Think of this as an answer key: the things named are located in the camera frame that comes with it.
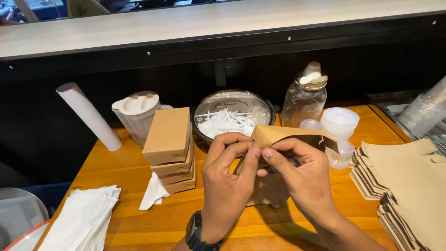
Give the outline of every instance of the wooden tabletop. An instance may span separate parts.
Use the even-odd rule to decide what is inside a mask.
[[[358,127],[350,138],[356,147],[361,145],[361,141],[382,145],[405,143],[369,106],[346,108],[360,116]],[[200,169],[206,154],[195,146],[198,168],[195,189],[163,198],[162,204],[154,205],[149,210],[139,210],[152,171],[128,131],[117,129],[116,133],[123,143],[122,147],[109,151],[98,140],[70,188],[83,190],[115,184],[122,188],[108,226],[106,251],[170,250],[184,236],[191,215],[204,206]],[[238,160],[231,167],[235,168],[237,163]],[[380,205],[379,201],[367,201],[362,197],[348,175],[350,170],[330,169],[331,190],[337,208],[378,243],[390,251],[397,251],[378,221],[376,208]],[[53,219],[60,214],[65,198]],[[52,222],[35,250],[51,226]],[[287,205],[282,204],[277,209],[268,205],[247,207],[228,236],[221,250],[328,250],[291,198]]]

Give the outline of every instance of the stack of plastic cups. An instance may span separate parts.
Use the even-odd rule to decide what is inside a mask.
[[[349,109],[333,107],[324,111],[322,130],[338,141],[338,152],[327,148],[328,165],[337,170],[345,169],[351,161],[355,146],[348,141],[359,122],[359,115]]]
[[[398,117],[409,131],[422,137],[446,117],[446,102],[432,95],[420,94]]]

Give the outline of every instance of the white plastic pitcher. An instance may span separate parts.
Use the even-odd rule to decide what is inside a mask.
[[[172,109],[170,105],[161,105],[158,94],[151,91],[134,93],[123,100],[112,104],[111,110],[116,113],[136,144],[143,148],[155,111]]]

